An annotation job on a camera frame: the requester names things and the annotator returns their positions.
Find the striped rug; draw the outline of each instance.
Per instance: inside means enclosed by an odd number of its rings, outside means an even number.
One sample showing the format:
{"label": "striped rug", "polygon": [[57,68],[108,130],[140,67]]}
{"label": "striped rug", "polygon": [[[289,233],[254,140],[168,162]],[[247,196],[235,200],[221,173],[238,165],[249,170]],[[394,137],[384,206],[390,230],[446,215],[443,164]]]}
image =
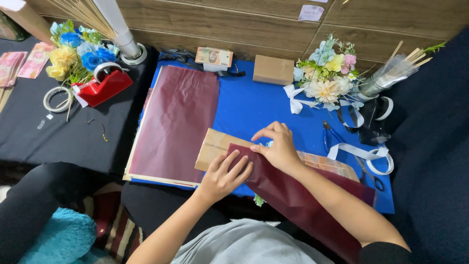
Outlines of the striped rug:
{"label": "striped rug", "polygon": [[94,246],[107,252],[117,263],[125,264],[142,243],[143,233],[121,205],[121,193],[87,197],[79,208],[96,222],[98,237]]}

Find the hand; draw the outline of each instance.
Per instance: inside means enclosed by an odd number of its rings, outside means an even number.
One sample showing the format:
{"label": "hand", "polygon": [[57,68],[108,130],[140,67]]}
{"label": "hand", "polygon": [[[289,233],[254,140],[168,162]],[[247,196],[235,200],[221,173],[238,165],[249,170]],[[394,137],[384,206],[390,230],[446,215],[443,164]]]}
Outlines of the hand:
{"label": "hand", "polygon": [[298,169],[298,166],[303,165],[293,145],[292,132],[285,123],[273,122],[258,131],[251,141],[256,141],[260,137],[268,137],[273,140],[270,148],[253,145],[251,150],[264,155],[275,168],[291,176]]}
{"label": "hand", "polygon": [[202,179],[202,183],[194,192],[194,195],[207,202],[209,206],[230,194],[241,185],[252,172],[252,162],[241,173],[242,168],[248,162],[248,156],[244,156],[229,172],[228,167],[239,155],[239,150],[233,151],[228,157],[220,155],[216,157]]}

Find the gray shirt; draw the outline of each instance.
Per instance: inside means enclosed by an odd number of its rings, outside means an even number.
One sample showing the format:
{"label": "gray shirt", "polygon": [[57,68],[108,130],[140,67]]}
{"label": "gray shirt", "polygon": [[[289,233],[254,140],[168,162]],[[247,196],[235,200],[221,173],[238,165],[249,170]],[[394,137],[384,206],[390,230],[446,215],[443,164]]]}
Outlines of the gray shirt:
{"label": "gray shirt", "polygon": [[209,228],[182,246],[172,264],[333,264],[287,233],[252,219]]}

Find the blue table cover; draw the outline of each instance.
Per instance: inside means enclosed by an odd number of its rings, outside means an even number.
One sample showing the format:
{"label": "blue table cover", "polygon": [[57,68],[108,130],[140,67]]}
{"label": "blue table cover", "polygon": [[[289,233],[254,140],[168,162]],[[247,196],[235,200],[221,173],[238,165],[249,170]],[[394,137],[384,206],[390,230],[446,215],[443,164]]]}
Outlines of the blue table cover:
{"label": "blue table cover", "polygon": [[[155,85],[161,66],[165,65],[188,68],[180,62],[159,62],[151,87]],[[327,156],[324,148],[322,125],[322,121],[326,120],[329,125],[342,136],[346,143],[364,150],[376,148],[361,144],[358,140],[358,134],[349,133],[342,123],[340,123],[335,111],[329,114],[326,109],[319,110],[303,105],[303,110],[299,115],[292,114],[290,112],[289,98],[283,86],[253,82],[253,62],[238,60],[236,61],[236,65],[239,71],[246,71],[246,76],[238,78],[219,78],[220,92],[213,129],[250,141],[257,131],[266,127],[273,121],[279,121],[286,123],[293,132],[293,142],[297,150]],[[303,93],[297,95],[295,99],[312,100]],[[335,140],[334,138],[332,139],[330,146],[338,143]],[[270,139],[261,138],[256,143],[265,144],[269,141]],[[337,155],[337,160],[350,165],[359,178],[362,176],[360,166],[350,153],[340,150]],[[373,165],[380,171],[387,169],[387,161],[384,158],[373,161]],[[383,181],[386,189],[384,192],[376,190],[377,197],[374,208],[380,213],[393,214],[394,204],[389,175],[378,177]],[[132,179],[132,182],[161,184],[140,179]],[[367,184],[374,188],[370,177],[367,177]],[[233,194],[238,196],[254,196],[254,192],[245,184],[235,189]]]}

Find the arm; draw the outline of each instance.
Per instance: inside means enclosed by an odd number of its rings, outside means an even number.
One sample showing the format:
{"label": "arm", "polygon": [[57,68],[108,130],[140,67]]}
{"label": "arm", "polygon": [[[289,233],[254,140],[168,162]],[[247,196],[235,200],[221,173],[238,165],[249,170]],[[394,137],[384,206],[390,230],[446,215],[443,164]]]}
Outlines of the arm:
{"label": "arm", "polygon": [[396,228],[381,214],[301,162],[293,145],[291,131],[285,124],[276,121],[257,132],[252,140],[263,136],[273,139],[272,146],[266,148],[253,145],[251,150],[264,155],[274,167],[303,184],[362,247],[381,241],[397,244],[410,251]]}
{"label": "arm", "polygon": [[199,218],[251,174],[252,162],[238,175],[248,161],[247,156],[228,172],[228,167],[238,155],[239,150],[228,157],[220,155],[215,158],[194,194],[134,251],[127,263],[170,263]]}

